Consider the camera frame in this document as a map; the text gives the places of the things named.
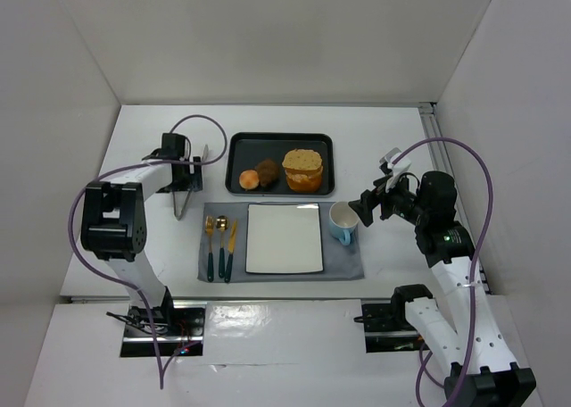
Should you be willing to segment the silver metal tongs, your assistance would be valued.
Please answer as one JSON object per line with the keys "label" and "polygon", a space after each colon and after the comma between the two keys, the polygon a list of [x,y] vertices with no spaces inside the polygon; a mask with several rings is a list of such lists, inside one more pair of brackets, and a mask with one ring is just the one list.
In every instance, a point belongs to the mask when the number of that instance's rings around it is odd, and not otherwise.
{"label": "silver metal tongs", "polygon": [[[203,148],[203,155],[202,155],[201,160],[205,161],[206,158],[208,157],[208,154],[209,154],[209,147],[207,145],[205,145]],[[190,199],[191,199],[192,195],[193,195],[193,191],[189,190],[186,194],[186,198],[185,198],[185,201],[182,205],[182,208],[178,211],[177,210],[176,194],[172,193],[173,214],[174,214],[176,220],[182,220],[184,218],[184,216],[186,215],[186,211],[187,211],[187,208],[188,208],[188,205],[190,203]]]}

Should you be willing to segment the seeded bread slice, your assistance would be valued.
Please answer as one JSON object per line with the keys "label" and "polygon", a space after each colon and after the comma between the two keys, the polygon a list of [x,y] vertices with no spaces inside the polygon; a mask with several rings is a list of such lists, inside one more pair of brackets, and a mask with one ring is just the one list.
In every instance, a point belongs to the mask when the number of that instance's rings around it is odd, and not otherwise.
{"label": "seeded bread slice", "polygon": [[287,170],[317,170],[322,166],[322,158],[314,150],[293,149],[285,154],[282,166]]}

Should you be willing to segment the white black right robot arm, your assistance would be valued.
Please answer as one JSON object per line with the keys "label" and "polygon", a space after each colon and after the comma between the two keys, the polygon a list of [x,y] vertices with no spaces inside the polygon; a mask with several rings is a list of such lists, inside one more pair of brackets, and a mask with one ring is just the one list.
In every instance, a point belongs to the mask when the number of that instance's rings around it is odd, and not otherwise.
{"label": "white black right robot arm", "polygon": [[475,247],[455,219],[457,190],[453,178],[429,171],[410,192],[401,175],[392,188],[389,178],[374,183],[350,207],[365,226],[380,207],[386,220],[395,215],[415,229],[419,251],[425,256],[450,308],[452,320],[441,314],[423,285],[395,288],[393,316],[412,326],[424,339],[446,378],[444,392],[450,406],[521,406],[536,387],[533,372],[518,365],[500,332],[488,303],[477,267]]}

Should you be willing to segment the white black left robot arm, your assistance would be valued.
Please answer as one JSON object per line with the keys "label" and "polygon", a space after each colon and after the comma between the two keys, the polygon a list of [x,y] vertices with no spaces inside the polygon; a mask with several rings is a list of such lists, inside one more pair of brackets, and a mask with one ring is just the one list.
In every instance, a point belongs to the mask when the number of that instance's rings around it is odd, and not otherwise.
{"label": "white black left robot arm", "polygon": [[93,181],[86,188],[80,242],[126,288],[130,298],[126,322],[138,328],[152,323],[169,328],[175,320],[170,291],[145,254],[145,202],[157,193],[175,196],[185,192],[183,206],[187,207],[191,194],[203,188],[202,170],[190,165],[205,162],[209,153],[205,146],[200,157],[192,157],[190,149],[187,137],[165,133],[161,147],[142,164],[114,178]]}

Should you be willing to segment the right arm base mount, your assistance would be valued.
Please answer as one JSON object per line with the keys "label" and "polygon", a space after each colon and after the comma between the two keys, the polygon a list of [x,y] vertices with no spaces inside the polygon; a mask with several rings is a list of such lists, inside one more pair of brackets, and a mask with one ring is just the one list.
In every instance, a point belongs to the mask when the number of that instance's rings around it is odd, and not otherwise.
{"label": "right arm base mount", "polygon": [[360,308],[353,321],[362,326],[366,353],[413,352],[424,342],[410,324],[394,317],[388,302],[362,302]]}

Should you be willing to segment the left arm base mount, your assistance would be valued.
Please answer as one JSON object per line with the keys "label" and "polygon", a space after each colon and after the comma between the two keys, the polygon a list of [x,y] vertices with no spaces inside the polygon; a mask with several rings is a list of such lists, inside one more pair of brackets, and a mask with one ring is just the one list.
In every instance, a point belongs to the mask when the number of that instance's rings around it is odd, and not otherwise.
{"label": "left arm base mount", "polygon": [[[174,307],[171,321],[155,321],[157,343],[161,357],[171,355],[194,357],[203,355],[203,336],[205,324],[205,306],[191,305]],[[121,358],[143,358],[155,355],[152,330],[141,310],[130,307],[123,314],[106,312],[106,316],[123,325],[121,339]]]}

